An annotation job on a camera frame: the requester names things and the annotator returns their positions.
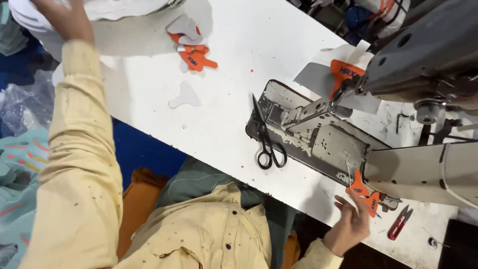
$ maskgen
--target teal fabric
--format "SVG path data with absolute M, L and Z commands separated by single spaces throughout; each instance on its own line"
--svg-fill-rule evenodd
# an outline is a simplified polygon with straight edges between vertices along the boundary
M 283 247 L 298 211 L 273 197 L 189 156 L 181 170 L 166 184 L 158 198 L 157 207 L 210 194 L 217 185 L 229 182 L 239 187 L 244 210 L 264 203 L 272 242 L 271 269 L 279 269 L 283 263 Z
M 45 129 L 0 139 L 0 269 L 17 269 L 26 253 L 40 187 L 38 173 L 27 164 L 46 166 L 33 157 L 48 159 L 47 140 Z

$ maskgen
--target man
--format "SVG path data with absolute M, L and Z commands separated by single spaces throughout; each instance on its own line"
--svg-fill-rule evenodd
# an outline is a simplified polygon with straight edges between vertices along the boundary
M 269 268 L 264 207 L 244 210 L 234 182 L 217 182 L 209 194 L 182 202 L 168 191 L 164 197 L 172 203 L 150 215 L 118 263 L 121 173 L 91 24 L 82 0 L 72 0 L 70 10 L 54 0 L 34 3 L 67 42 L 65 79 L 55 89 L 50 162 L 40 174 L 37 215 L 21 268 Z M 357 194 L 351 198 L 358 212 L 336 196 L 340 221 L 295 268 L 336 269 L 344 253 L 369 235 L 368 209 Z

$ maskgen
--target orange cloth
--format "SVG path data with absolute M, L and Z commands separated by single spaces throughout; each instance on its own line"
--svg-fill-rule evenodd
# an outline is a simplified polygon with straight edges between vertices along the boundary
M 284 245 L 284 263 L 281 269 L 291 269 L 292 266 L 299 260 L 300 245 L 297 240 L 297 234 L 291 232 Z
M 148 168 L 133 171 L 131 184 L 123 193 L 123 222 L 119 228 L 116 252 L 118 259 L 130 248 L 131 236 L 146 222 L 167 182 L 166 176 L 155 176 Z

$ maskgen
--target table surface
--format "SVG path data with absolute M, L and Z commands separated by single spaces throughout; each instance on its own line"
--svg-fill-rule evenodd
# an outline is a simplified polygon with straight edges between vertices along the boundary
M 181 73 L 181 58 L 165 29 L 183 13 L 207 37 L 207 58 L 218 62 L 217 70 Z M 94 29 L 112 116 L 323 223 L 338 221 L 333 196 L 345 195 L 345 188 L 292 159 L 283 168 L 260 169 L 261 145 L 246 135 L 245 126 L 252 94 L 260 96 L 270 79 L 316 100 L 293 78 L 318 50 L 344 40 L 285 0 L 189 0 L 177 10 L 95 22 Z M 202 106 L 171 109 L 168 101 L 184 80 Z M 414 146 L 421 131 L 416 122 L 401 121 L 395 134 L 396 115 L 412 111 L 411 104 L 382 102 L 378 115 L 355 111 L 350 121 L 392 147 Z M 407 204 L 414 213 L 391 241 L 386 231 Z M 456 213 L 453 206 L 404 201 L 397 211 L 382 213 L 383 219 L 371 219 L 364 243 L 412 268 L 437 268 L 442 246 L 431 250 L 427 239 L 442 242 Z

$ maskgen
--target light yellow shirt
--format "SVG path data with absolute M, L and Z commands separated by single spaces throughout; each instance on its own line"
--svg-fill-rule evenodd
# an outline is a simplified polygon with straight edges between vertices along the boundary
M 122 179 L 97 50 L 67 42 L 63 72 L 55 89 L 50 163 L 40 174 L 37 214 L 21 269 L 269 268 L 264 207 L 243 210 L 234 183 L 155 210 L 118 263 Z M 341 261 L 316 240 L 294 268 L 337 269 Z

